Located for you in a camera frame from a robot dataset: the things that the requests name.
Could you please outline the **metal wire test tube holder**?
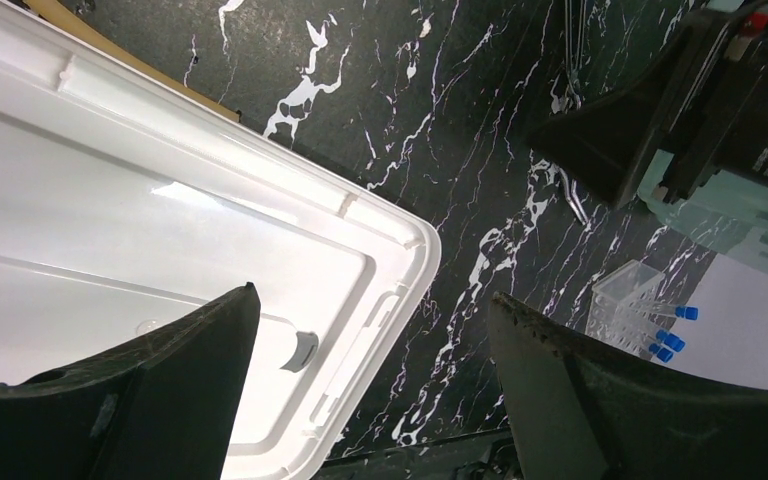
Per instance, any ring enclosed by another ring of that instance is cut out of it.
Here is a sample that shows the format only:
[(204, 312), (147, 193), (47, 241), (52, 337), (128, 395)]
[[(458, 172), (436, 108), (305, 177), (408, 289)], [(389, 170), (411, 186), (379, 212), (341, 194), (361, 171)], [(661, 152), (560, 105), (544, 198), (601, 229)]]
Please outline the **metal wire test tube holder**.
[[(587, 2), (584, 0), (563, 1), (566, 90), (563, 106), (561, 107), (562, 113), (569, 113), (572, 110), (580, 109), (583, 103), (583, 97), (580, 92), (580, 70), (583, 65), (587, 9)], [(590, 220), (577, 193), (577, 183), (567, 173), (565, 168), (558, 167), (558, 169), (565, 201), (572, 210), (576, 220), (588, 231), (590, 229)]]

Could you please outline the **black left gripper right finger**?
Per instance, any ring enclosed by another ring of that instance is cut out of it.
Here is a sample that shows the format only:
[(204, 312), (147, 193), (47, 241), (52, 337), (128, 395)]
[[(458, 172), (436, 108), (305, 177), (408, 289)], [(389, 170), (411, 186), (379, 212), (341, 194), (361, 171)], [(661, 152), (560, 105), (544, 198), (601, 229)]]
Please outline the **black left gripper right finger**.
[(496, 293), (488, 337), (528, 479), (768, 479), (768, 390), (646, 361)]

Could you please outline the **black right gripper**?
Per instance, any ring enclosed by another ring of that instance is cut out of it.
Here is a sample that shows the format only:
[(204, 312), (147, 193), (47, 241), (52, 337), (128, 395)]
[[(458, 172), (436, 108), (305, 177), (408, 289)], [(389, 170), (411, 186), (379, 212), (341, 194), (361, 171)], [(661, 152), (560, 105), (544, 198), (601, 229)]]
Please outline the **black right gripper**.
[[(688, 108), (698, 66), (687, 49), (666, 49), (629, 86), (557, 114), (528, 145), (612, 209), (628, 204)], [(661, 202), (690, 199), (720, 173), (768, 188), (768, 3), (742, 17), (698, 110), (700, 125), (653, 190)]]

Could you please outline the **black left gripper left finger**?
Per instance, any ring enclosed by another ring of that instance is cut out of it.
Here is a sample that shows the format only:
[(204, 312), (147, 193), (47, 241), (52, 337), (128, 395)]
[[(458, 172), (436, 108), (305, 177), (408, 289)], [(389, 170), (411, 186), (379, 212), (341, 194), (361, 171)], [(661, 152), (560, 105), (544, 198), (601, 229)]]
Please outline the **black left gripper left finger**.
[(0, 479), (217, 479), (250, 366), (253, 284), (99, 354), (0, 383)]

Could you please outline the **clear test tube rack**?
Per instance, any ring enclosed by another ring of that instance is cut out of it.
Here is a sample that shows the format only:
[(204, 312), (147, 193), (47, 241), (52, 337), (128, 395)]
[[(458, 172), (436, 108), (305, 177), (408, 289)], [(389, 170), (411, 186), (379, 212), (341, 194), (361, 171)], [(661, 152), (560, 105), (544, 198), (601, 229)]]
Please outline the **clear test tube rack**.
[(585, 334), (626, 353), (650, 360), (649, 347), (659, 345), (656, 333), (660, 327), (652, 316), (633, 310), (635, 302), (654, 300), (665, 275), (637, 260), (631, 260), (597, 281)]

